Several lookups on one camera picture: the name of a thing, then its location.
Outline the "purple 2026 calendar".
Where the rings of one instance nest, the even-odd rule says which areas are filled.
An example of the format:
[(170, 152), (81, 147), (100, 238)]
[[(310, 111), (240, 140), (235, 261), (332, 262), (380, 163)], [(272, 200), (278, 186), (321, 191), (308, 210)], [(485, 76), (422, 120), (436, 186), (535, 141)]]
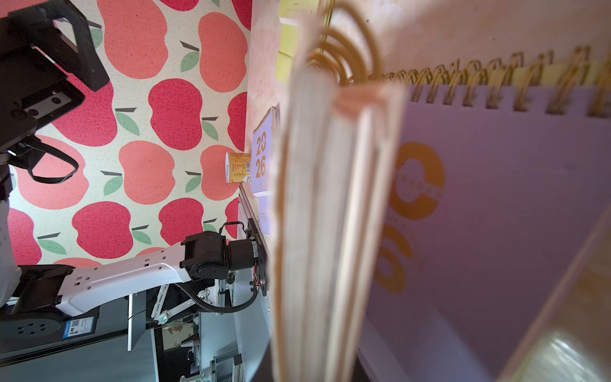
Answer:
[(278, 110), (271, 107), (254, 130), (251, 148), (251, 192), (256, 197), (259, 210), (259, 224), (263, 234), (270, 235), (270, 168), (273, 159), (274, 131)]
[(610, 62), (389, 73), (409, 99), (358, 359), (373, 381), (610, 379)]

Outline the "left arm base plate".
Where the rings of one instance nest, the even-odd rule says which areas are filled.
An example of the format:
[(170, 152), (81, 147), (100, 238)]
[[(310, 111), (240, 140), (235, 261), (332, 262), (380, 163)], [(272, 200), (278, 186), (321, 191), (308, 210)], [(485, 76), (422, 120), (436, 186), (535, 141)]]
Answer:
[(254, 283), (256, 284), (259, 292), (266, 296), (268, 292), (267, 282), (267, 245), (263, 238), (262, 233), (259, 230), (259, 226), (255, 219), (248, 219), (248, 239), (251, 240), (253, 246), (253, 254), (255, 258), (253, 275)]

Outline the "pink 2026 calendar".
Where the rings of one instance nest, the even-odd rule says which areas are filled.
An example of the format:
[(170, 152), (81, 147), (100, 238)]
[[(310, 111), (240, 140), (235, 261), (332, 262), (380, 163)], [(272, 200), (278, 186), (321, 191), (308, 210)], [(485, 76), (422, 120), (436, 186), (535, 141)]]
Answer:
[(366, 20), (345, 2), (367, 54), (301, 17), (299, 43), (268, 166), (268, 294), (277, 381), (349, 381), (369, 300), (407, 88), (382, 81)]

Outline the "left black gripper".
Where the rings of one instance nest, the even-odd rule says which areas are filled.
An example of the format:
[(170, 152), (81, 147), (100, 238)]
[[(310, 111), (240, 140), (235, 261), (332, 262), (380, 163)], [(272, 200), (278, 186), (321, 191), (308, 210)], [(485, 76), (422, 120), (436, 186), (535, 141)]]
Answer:
[(1, 150), (9, 151), (79, 108), (109, 82), (86, 17), (70, 1), (46, 1), (1, 20)]

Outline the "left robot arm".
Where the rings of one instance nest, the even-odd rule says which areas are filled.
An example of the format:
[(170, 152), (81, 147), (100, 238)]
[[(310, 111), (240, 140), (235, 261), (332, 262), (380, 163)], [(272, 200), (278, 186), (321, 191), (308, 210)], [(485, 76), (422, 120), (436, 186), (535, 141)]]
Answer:
[(128, 298), (128, 343), (264, 293), (245, 152), (250, 1), (1, 4), (1, 353), (94, 334)]

